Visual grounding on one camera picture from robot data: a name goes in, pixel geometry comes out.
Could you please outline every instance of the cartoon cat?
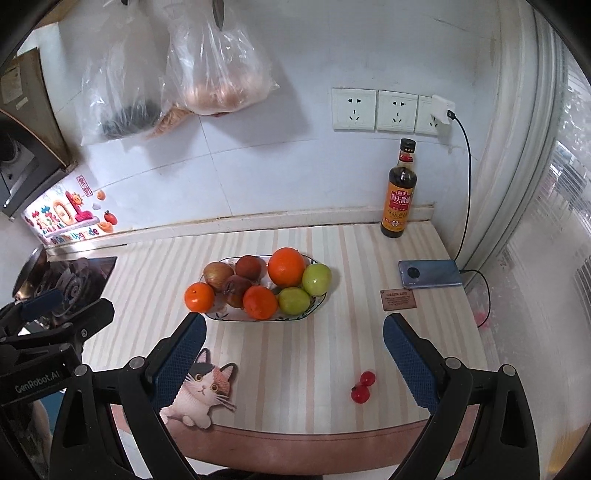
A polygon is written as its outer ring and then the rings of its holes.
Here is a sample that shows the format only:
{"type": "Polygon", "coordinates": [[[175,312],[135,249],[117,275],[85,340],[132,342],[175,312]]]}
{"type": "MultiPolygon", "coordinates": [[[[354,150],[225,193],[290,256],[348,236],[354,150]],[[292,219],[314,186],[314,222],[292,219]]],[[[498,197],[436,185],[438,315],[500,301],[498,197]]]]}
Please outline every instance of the cartoon cat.
{"type": "Polygon", "coordinates": [[[206,429],[212,424],[209,418],[211,407],[223,405],[228,410],[235,411],[236,406],[230,402],[229,397],[230,380],[237,369],[235,364],[227,364],[221,368],[212,365],[209,350],[201,350],[173,404],[160,410],[163,422],[166,424],[168,419],[176,419],[187,427],[197,425],[200,429],[206,429]]]}

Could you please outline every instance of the cat ears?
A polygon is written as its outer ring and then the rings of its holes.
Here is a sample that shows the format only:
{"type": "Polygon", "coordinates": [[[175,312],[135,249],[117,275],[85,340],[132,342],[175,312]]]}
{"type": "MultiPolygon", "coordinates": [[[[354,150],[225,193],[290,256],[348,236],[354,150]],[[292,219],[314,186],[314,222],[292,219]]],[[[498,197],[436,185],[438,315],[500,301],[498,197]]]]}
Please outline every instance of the cat ears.
{"type": "Polygon", "coordinates": [[[221,367],[220,372],[229,381],[232,378],[232,374],[238,369],[236,364],[227,364],[221,367]]]}
{"type": "Polygon", "coordinates": [[[204,348],[199,352],[197,355],[197,363],[198,364],[208,364],[209,363],[209,348],[204,348]]]}

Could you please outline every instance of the knife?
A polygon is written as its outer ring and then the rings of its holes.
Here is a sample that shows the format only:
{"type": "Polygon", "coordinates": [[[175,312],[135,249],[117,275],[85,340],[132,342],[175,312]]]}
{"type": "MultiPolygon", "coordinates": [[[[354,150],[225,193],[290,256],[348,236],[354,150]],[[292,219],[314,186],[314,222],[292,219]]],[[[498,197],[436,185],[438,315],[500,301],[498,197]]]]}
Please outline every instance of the knife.
{"type": "Polygon", "coordinates": [[[226,9],[223,0],[213,0],[213,18],[216,21],[217,27],[221,30],[223,28],[223,19],[226,14],[226,9]]]}

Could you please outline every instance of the green apple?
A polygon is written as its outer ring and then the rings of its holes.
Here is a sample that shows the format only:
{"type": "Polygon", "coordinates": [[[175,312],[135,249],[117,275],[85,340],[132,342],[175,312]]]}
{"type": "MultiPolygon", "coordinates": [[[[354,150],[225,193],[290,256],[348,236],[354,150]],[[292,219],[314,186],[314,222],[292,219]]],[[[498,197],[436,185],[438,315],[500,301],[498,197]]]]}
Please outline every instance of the green apple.
{"type": "Polygon", "coordinates": [[[310,296],[301,288],[284,288],[279,293],[279,307],[287,315],[300,315],[310,306],[310,296]]]}
{"type": "Polygon", "coordinates": [[[330,282],[332,281],[332,272],[330,268],[321,263],[314,263],[304,271],[304,277],[301,284],[304,290],[313,297],[320,297],[328,292],[330,282]]]}

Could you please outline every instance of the wall trim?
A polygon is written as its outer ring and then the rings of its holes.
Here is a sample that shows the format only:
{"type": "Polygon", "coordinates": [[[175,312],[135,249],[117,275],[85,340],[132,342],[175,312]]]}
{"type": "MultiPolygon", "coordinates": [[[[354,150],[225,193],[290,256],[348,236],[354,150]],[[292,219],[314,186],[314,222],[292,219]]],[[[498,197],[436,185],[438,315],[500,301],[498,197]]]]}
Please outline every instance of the wall trim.
{"type": "MultiPolygon", "coordinates": [[[[410,221],[424,222],[433,217],[433,205],[417,205],[411,208],[410,221]]],[[[57,245],[47,248],[49,256],[88,252],[99,248],[163,240],[179,236],[198,236],[209,233],[245,232],[299,226],[347,225],[351,223],[378,223],[382,209],[352,207],[343,209],[302,210],[299,212],[270,212],[240,217],[216,218],[198,222],[175,223],[142,230],[116,233],[83,242],[57,245]]]]}
{"type": "MultiPolygon", "coordinates": [[[[499,13],[501,72],[498,96],[478,177],[473,179],[472,212],[466,242],[458,259],[460,267],[467,264],[499,213],[521,160],[534,112],[538,82],[534,10],[523,0],[499,0],[499,13]]],[[[464,222],[461,222],[449,251],[457,251],[463,229],[464,222]]]]}
{"type": "Polygon", "coordinates": [[[563,44],[550,24],[535,12],[538,79],[525,145],[511,185],[468,267],[479,269],[505,247],[547,171],[563,113],[567,69],[563,44]]]}

